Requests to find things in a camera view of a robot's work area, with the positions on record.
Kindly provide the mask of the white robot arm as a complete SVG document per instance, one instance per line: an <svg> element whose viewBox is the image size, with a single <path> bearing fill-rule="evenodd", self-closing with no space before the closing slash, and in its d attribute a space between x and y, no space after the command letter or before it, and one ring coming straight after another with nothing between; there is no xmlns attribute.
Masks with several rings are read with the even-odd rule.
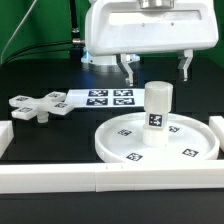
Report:
<svg viewBox="0 0 224 224"><path fill-rule="evenodd" d="M141 54L178 52L178 70L188 79L195 50L214 47L218 26L214 0L89 0L82 63L126 74Z"/></svg>

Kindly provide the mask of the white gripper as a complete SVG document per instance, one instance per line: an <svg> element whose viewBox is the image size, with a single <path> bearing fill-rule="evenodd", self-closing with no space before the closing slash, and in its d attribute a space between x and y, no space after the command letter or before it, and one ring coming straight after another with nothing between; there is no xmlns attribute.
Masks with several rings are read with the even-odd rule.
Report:
<svg viewBox="0 0 224 224"><path fill-rule="evenodd" d="M178 70L187 81L193 50L217 42L213 0L174 0L172 8L145 9L139 0L97 0L86 14L87 51L93 56L118 54L118 67L129 86L134 79L125 54L181 51Z"/></svg>

